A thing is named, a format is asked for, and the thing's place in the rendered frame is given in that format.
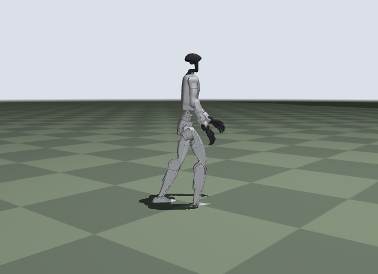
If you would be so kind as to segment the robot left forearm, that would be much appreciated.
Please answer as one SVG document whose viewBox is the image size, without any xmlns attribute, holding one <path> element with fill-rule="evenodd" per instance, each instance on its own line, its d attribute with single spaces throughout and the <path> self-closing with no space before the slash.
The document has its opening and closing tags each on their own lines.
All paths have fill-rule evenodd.
<svg viewBox="0 0 378 274">
<path fill-rule="evenodd" d="M 204 111 L 204 109 L 202 108 L 202 106 L 201 106 L 201 109 L 202 109 L 202 113 L 203 113 L 203 115 L 205 117 L 206 122 L 209 123 L 211 121 L 211 119 L 208 118 L 209 115 L 207 114 L 207 112 Z"/>
</svg>

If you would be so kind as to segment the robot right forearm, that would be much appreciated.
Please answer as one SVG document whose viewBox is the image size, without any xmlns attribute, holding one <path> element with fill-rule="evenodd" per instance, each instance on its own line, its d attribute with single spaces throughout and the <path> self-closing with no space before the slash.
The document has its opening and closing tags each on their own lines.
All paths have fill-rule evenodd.
<svg viewBox="0 0 378 274">
<path fill-rule="evenodd" d="M 196 118 L 197 118 L 198 123 L 200 124 L 200 127 L 201 127 L 201 124 L 203 124 L 205 127 L 208 127 L 208 123 L 206 122 L 205 117 L 202 113 L 200 101 L 196 99 L 194 101 L 194 104 L 195 104 L 195 109 L 193 112 L 196 115 Z"/>
</svg>

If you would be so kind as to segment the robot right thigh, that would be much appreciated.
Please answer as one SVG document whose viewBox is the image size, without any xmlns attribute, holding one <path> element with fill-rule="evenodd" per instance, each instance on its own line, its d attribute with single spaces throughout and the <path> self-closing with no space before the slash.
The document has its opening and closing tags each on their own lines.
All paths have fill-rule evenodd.
<svg viewBox="0 0 378 274">
<path fill-rule="evenodd" d="M 190 140 L 190 146 L 194 153 L 194 155 L 198 158 L 198 162 L 194 164 L 193 171 L 195 172 L 195 167 L 197 165 L 202 165 L 204 167 L 204 171 L 206 170 L 206 152 L 204 149 L 203 142 L 198 135 L 198 133 L 195 131 L 193 127 L 187 127 L 187 125 L 182 127 L 181 134 L 184 137 L 184 139 Z"/>
</svg>

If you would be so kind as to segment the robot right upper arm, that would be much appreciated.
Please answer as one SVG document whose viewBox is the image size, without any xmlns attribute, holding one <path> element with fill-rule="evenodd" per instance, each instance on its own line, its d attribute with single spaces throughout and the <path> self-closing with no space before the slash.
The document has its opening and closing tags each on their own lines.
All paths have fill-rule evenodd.
<svg viewBox="0 0 378 274">
<path fill-rule="evenodd" d="M 189 85 L 189 95 L 190 95 L 190 107 L 195 108 L 194 101 L 197 99 L 197 85 L 198 85 L 198 78 L 194 76 L 188 77 L 188 85 Z"/>
</svg>

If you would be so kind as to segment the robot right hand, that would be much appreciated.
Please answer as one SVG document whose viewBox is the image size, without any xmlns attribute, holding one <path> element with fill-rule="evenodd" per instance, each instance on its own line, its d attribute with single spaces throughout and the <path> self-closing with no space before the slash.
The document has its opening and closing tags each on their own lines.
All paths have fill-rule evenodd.
<svg viewBox="0 0 378 274">
<path fill-rule="evenodd" d="M 210 140 L 210 144 L 209 145 L 212 145 L 214 144 L 214 141 L 216 140 L 215 136 L 214 136 L 214 133 L 211 129 L 209 129 L 209 125 L 208 127 L 205 127 L 203 124 L 201 124 L 201 128 L 203 131 L 206 131 L 206 134 Z"/>
</svg>

